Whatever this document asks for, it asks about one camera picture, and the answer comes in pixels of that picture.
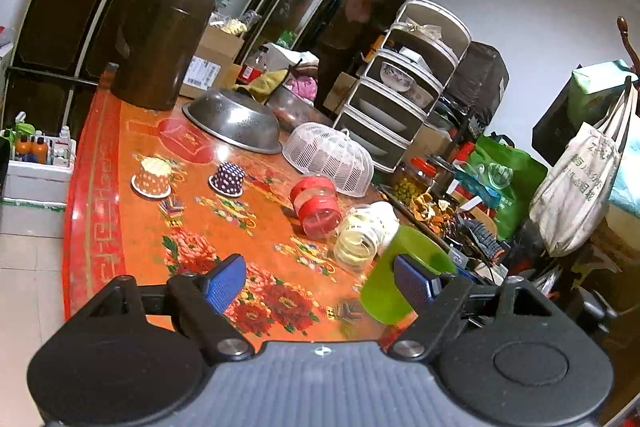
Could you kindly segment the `green plastic cup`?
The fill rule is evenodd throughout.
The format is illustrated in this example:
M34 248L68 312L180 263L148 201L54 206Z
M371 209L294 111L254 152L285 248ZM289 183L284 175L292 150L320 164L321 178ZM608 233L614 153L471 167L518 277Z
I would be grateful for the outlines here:
M454 262L420 231L401 225L364 282L360 303L376 321L396 324L435 299L440 274L456 275Z

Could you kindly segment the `clear HBD cup lower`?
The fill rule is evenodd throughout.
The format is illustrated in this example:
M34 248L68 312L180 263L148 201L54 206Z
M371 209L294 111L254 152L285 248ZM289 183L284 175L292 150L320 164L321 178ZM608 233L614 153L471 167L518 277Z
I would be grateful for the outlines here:
M333 254L346 269L362 272L371 264L381 244L380 224L367 213L346 215L335 229Z

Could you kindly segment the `red banded clear cup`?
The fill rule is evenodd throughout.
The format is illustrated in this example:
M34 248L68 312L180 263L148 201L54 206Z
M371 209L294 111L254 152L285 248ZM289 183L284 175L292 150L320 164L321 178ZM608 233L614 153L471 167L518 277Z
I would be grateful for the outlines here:
M290 202L307 237L326 239L341 223L335 184L325 176L304 176L292 188Z

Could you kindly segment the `navy polka dot cupcake liner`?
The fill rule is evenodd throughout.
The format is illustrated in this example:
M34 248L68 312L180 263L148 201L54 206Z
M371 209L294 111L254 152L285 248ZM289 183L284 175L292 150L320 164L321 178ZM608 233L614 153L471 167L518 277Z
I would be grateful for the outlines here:
M220 195L237 198L243 194L245 171L234 162L225 161L220 164L208 179L209 187Z

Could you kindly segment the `orange polka dot cupcake liner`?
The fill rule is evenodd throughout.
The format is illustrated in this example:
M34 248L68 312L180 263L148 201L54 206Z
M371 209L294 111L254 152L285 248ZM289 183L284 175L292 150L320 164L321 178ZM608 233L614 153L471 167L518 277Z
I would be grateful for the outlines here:
M162 199L171 192L171 165L157 157L142 158L138 171L131 178L132 187L142 196Z

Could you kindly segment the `green shopping bag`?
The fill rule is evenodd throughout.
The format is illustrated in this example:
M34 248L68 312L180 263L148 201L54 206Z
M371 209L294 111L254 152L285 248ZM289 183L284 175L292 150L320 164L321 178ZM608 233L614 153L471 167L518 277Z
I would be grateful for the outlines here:
M495 133L464 144L454 165L500 194L494 216L499 239L510 239L527 219L529 203L548 172L525 150L512 147L508 136Z

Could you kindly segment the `white mesh food cover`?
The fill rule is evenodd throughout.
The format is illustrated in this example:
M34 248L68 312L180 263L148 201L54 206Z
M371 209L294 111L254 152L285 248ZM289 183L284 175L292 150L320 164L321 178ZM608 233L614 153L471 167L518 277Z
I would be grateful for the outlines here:
M336 191L352 198L367 194L373 178L370 153L348 130L325 124L301 124L282 147L284 159L303 174L318 174L333 181Z

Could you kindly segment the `steel colander bowl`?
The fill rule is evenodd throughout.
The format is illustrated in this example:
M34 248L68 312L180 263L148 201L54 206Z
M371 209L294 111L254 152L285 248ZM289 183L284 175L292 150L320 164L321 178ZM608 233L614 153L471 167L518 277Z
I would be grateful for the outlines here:
M277 155L282 146L276 115L247 95L230 89L210 89L182 106L198 129L249 152Z

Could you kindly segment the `white canvas tote bag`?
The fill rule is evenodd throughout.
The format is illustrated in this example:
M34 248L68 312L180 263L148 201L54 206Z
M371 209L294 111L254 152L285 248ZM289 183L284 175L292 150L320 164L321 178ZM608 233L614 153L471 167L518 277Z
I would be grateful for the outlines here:
M597 124L582 123L538 186L528 217L550 256L576 251L608 210L637 102L638 91L627 78L605 117Z

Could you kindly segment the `white tiered dish rack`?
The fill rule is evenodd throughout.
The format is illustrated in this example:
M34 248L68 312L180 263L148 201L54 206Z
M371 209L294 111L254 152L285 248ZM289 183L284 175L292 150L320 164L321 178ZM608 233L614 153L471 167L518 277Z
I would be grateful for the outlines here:
M465 23L431 0L407 0L348 95L334 128L392 173L427 123L472 42Z

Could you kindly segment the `steel pot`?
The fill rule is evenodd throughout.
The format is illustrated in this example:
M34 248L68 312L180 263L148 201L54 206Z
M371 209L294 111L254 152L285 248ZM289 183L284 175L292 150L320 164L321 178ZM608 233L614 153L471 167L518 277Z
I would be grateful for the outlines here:
M314 106L284 86L277 87L266 102L266 106L277 117L283 131L291 133L307 122L331 126L332 120L320 113Z

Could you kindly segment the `blue white porcelain bowl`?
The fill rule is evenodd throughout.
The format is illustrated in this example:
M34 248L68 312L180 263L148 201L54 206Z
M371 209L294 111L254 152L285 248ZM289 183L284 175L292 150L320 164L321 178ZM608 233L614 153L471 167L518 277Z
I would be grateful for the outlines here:
M404 70L385 61L380 67L380 79L385 86L398 93L406 93L414 85L414 79Z

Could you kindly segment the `red label soda bottle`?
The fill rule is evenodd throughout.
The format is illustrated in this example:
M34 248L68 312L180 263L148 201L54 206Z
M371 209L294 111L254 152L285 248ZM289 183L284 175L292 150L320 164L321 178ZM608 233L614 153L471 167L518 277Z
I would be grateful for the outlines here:
M236 77L236 82L249 84L261 76L267 69L267 53L268 48L263 44L255 53L247 57Z

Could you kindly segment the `cardboard box with label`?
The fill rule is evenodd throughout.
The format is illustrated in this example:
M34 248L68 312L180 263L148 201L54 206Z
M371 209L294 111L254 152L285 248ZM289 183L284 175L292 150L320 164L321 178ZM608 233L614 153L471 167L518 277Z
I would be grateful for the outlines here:
M208 26L186 71L180 95L197 98L212 88L231 88L241 68L234 61L243 43L241 37Z

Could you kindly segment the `brown plastic pitcher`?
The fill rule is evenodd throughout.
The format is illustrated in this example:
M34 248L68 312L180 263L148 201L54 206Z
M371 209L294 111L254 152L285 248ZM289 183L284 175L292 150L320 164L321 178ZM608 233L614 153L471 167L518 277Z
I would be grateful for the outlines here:
M174 107L215 0L129 0L116 32L122 59L112 93L129 104Z

